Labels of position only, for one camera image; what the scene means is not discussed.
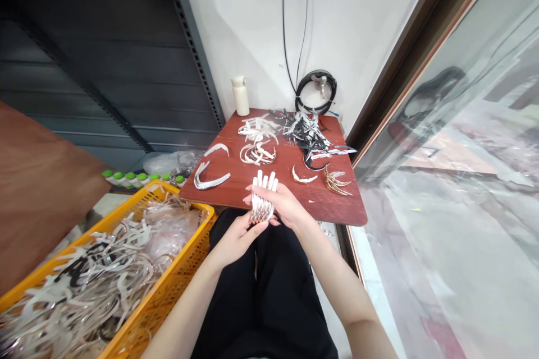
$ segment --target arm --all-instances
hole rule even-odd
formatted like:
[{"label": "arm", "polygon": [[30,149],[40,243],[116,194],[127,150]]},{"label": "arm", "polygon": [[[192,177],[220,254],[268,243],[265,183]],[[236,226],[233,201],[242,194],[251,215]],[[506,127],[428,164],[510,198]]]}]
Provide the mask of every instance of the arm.
[{"label": "arm", "polygon": [[268,223],[249,229],[249,215],[238,217],[202,262],[142,355],[142,359],[189,359],[222,269],[242,257]]},{"label": "arm", "polygon": [[[361,281],[290,190],[279,184],[277,192],[260,187],[255,187],[254,191],[275,205],[282,222],[296,234],[331,306],[346,330],[353,357],[397,358]],[[274,219],[269,222],[279,225]]]}]

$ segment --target hand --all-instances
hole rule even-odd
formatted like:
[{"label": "hand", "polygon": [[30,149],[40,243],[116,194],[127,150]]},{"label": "hand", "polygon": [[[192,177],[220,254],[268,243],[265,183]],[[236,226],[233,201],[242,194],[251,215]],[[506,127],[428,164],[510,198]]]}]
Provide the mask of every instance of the hand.
[{"label": "hand", "polygon": [[268,227],[268,222],[260,222],[249,229],[250,216],[251,212],[247,212],[237,217],[209,253],[207,259],[215,262],[219,269],[239,260],[255,238]]},{"label": "hand", "polygon": [[[253,185],[249,185],[246,189],[250,191]],[[305,210],[301,203],[296,199],[294,194],[283,184],[279,182],[277,191],[273,192],[266,188],[254,186],[254,193],[264,198],[275,206],[275,210],[279,213],[282,222],[292,230],[296,230],[299,225],[314,220],[312,216]],[[247,196],[243,202],[251,205],[251,195]],[[279,225],[277,219],[271,218],[269,222],[273,225]]]}]

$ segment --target metal hair clip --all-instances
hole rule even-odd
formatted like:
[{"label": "metal hair clip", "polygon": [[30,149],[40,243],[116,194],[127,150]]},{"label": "metal hair clip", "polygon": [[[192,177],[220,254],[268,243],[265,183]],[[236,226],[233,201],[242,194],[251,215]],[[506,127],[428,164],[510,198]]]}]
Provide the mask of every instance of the metal hair clip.
[{"label": "metal hair clip", "polygon": [[352,194],[346,192],[346,191],[343,191],[341,188],[341,186],[346,186],[348,184],[351,183],[351,181],[348,181],[348,182],[341,182],[339,180],[337,180],[335,176],[338,176],[340,174],[344,174],[344,173],[329,173],[329,171],[327,170],[327,166],[324,168],[324,172],[325,172],[325,175],[326,175],[326,186],[327,188],[331,191],[331,192],[334,192],[336,194],[339,194],[339,195],[343,195],[343,196],[352,196]]},{"label": "metal hair clip", "polygon": [[[258,176],[253,178],[253,186],[267,188],[273,192],[277,191],[278,183],[279,180],[275,178],[275,171],[268,178],[268,176],[262,176],[262,170],[258,170]],[[249,220],[251,224],[265,222],[273,215],[274,205],[266,199],[259,197],[254,193],[254,190],[251,190],[251,203],[253,206]]]}]

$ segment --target white thermos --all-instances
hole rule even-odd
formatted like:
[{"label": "white thermos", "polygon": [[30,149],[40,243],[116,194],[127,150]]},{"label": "white thermos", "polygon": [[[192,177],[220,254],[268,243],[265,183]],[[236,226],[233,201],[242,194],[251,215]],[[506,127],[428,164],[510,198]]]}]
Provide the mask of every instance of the white thermos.
[{"label": "white thermos", "polygon": [[232,90],[236,99],[236,112],[239,116],[249,115],[249,99],[247,98],[247,87],[245,87],[245,77],[236,76],[232,79]]}]

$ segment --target black pants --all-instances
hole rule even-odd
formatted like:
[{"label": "black pants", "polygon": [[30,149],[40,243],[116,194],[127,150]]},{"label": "black pants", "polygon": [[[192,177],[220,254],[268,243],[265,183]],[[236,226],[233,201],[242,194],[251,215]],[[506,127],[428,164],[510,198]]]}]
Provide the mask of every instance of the black pants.
[{"label": "black pants", "polygon": [[[223,212],[210,232],[210,248],[243,214]],[[338,357],[307,256],[283,224],[269,225],[243,257],[224,268],[191,358],[249,357]]]}]

